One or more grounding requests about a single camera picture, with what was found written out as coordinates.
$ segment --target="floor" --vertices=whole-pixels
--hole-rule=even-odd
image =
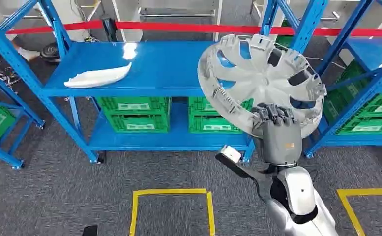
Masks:
[[[234,4],[225,1],[228,7],[224,7],[222,23],[256,22],[242,14],[248,5]],[[145,37],[160,39],[156,34]],[[180,37],[204,39],[210,35]],[[305,55],[322,57],[327,48],[325,38],[314,38]],[[42,80],[54,69],[39,59],[30,65]],[[340,72],[331,67],[323,80],[329,84]],[[0,162],[0,236],[80,236],[88,225],[98,225],[99,236],[128,235],[133,191],[154,188],[211,191],[217,236],[282,235],[259,200],[254,183],[216,161],[214,152],[108,152],[105,164],[91,165],[23,87],[18,88],[22,98],[47,124],[45,130],[32,127],[19,146],[15,156],[25,160],[23,170],[11,170]],[[86,99],[77,101],[88,135],[96,113]],[[63,99],[58,103],[69,112]],[[262,165],[256,154],[252,160],[252,168]],[[314,159],[301,158],[300,165],[311,172],[339,235],[357,235],[337,189],[382,188],[382,147],[323,147]],[[266,186],[268,181],[261,183],[261,187]],[[382,196],[354,196],[348,201],[365,234],[382,236]],[[135,235],[209,235],[207,205],[204,194],[139,196]]]

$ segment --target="person's foot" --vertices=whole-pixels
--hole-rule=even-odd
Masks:
[[[40,52],[30,51],[30,50],[26,50],[24,48],[17,49],[17,52],[22,57],[24,57],[24,59],[26,59],[27,61],[31,61],[31,60],[35,59],[36,57],[40,56]]]

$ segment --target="blue shelf frame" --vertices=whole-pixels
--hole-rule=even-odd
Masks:
[[[43,85],[33,71],[23,62],[21,57],[6,40],[4,32],[21,18],[28,7],[40,3],[46,17],[52,22],[62,62],[59,64],[48,82]],[[276,14],[275,0],[269,1],[269,20]],[[296,29],[292,47],[303,52],[312,36],[313,29],[321,17],[327,0],[312,0]],[[286,14],[291,10],[280,3]],[[75,97],[80,96],[203,96],[197,79],[197,63],[202,51],[213,42],[140,42],[136,44],[137,55],[132,60],[129,74],[121,81],[89,89],[67,88],[63,82],[68,78],[86,70],[108,69],[127,65],[122,58],[124,46],[131,43],[97,42],[73,43],[50,0],[29,0],[18,10],[13,20],[0,25],[0,53],[25,81],[34,94],[52,113],[77,145],[84,151],[90,163],[100,163],[97,151],[107,150],[182,150],[182,151],[218,151],[223,145],[234,146],[244,151],[243,162],[248,162],[255,145],[246,134],[190,134],[187,132],[186,104],[172,105],[171,132],[168,134],[119,134],[109,126],[100,114],[95,124],[91,139],[87,141],[78,119]],[[270,22],[262,29],[266,35],[270,32]],[[55,97],[69,97],[73,124],[54,101]]]
[[[9,165],[13,169],[20,169],[23,166],[22,160],[13,157],[21,140],[24,138],[25,134],[29,130],[32,123],[35,123],[38,127],[43,128],[45,121],[42,120],[21,98],[19,98],[7,85],[0,79],[0,92],[6,95],[14,104],[8,104],[0,102],[0,106],[6,107],[16,118],[13,124],[6,130],[6,132],[0,138],[0,159]],[[14,139],[11,147],[8,151],[3,151],[1,145],[3,144],[6,137],[15,128],[17,122],[22,118],[27,117],[26,123],[18,131],[18,135]]]
[[[343,110],[337,120],[329,125],[323,116],[319,127],[319,135],[316,138],[311,137],[311,145],[305,149],[307,158],[312,158],[321,146],[352,146],[352,145],[379,145],[382,146],[382,134],[380,135],[337,135],[336,131],[348,121],[366,102],[372,99],[376,94],[382,93],[382,39],[354,39],[349,38],[350,33],[357,25],[363,14],[372,3],[372,0],[361,0],[352,13],[346,25],[338,35],[334,44],[328,50],[322,63],[316,69],[317,73],[322,75],[328,68],[332,59],[338,55],[343,48],[347,48],[367,71],[358,77],[350,78],[342,83],[331,86],[336,89],[339,86],[346,85],[367,76],[373,76],[371,82],[356,96],[356,98]]]

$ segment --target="yellow floor tape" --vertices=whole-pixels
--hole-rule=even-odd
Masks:
[[[215,223],[214,223],[214,205],[212,204],[212,193],[208,192],[205,188],[171,188],[171,189],[144,189],[133,191],[133,204],[131,207],[131,224],[129,235],[134,236],[136,231],[137,221],[137,205],[139,202],[139,196],[150,194],[206,194],[206,200],[208,205],[208,223],[210,236],[215,235]]]
[[[359,223],[359,219],[353,211],[352,206],[347,199],[348,196],[371,196],[371,195],[382,195],[382,188],[359,188],[359,189],[337,189],[338,196],[356,229],[358,236],[366,236],[364,234],[363,228]]]

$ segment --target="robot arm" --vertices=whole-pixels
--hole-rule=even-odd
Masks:
[[[302,151],[299,122],[292,111],[275,105],[259,104],[253,108],[256,115],[253,134],[263,137],[264,161],[269,168],[253,171],[237,164],[236,153],[230,158],[226,146],[217,159],[252,179],[272,177],[270,198],[266,201],[271,216],[287,236],[338,236],[335,221],[320,195],[313,187],[308,171],[297,165]]]

